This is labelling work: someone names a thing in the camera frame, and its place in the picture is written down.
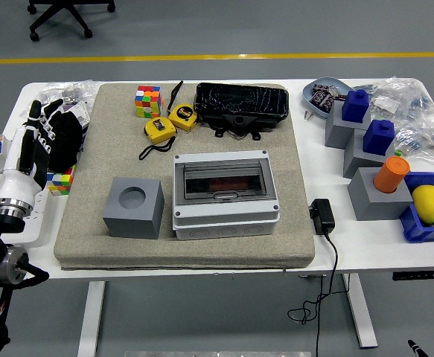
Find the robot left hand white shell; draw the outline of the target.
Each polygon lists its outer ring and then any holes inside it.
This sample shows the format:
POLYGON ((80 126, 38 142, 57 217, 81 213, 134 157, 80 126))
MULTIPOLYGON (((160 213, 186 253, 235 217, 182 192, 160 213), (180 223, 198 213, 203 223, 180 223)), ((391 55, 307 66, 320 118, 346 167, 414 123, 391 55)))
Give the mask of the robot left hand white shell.
POLYGON ((0 214, 27 216, 35 196, 44 190, 55 134, 52 116, 60 114, 63 100, 46 106, 34 100, 27 120, 15 131, 4 164, 0 188, 0 214))

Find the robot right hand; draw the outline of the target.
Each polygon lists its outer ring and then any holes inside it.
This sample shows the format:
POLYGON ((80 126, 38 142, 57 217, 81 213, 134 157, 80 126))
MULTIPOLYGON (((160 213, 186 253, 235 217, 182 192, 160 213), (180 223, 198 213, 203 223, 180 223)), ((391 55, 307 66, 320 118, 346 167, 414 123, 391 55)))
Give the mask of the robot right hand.
POLYGON ((417 357, 428 357, 428 355, 421 349, 421 347, 413 340, 409 339, 407 343, 417 357))

